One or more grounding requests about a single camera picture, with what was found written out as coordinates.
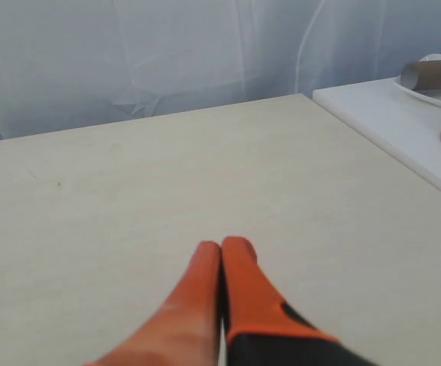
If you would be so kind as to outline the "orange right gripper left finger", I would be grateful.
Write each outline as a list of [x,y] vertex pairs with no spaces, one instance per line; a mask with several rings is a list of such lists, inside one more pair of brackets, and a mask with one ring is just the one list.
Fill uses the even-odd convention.
[[91,365],[216,365],[221,248],[200,242],[182,278],[131,336]]

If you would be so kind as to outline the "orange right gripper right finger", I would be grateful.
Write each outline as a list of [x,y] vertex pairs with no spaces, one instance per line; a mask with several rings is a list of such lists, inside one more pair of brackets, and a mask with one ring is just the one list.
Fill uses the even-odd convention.
[[252,243],[228,236],[221,244],[228,365],[370,365],[304,319],[257,263]]

